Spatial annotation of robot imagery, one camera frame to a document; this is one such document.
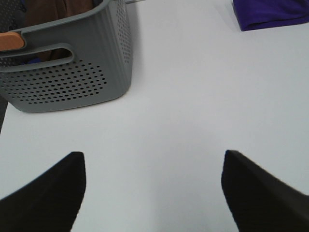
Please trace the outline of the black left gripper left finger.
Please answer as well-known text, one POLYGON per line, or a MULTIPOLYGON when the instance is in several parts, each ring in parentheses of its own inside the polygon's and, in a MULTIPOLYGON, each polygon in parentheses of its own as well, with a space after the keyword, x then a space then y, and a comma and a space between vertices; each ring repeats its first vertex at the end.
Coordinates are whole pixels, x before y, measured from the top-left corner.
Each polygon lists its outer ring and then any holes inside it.
POLYGON ((0 201, 2 232, 69 232, 86 190, 85 159, 71 152, 0 201))

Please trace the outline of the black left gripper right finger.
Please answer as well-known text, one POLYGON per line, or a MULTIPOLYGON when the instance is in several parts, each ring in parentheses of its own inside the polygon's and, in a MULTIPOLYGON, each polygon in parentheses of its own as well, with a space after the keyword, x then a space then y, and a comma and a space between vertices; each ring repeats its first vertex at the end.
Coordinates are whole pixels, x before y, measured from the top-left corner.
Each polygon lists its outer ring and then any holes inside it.
POLYGON ((225 152, 221 186, 240 232, 309 230, 309 197, 238 151, 225 152))

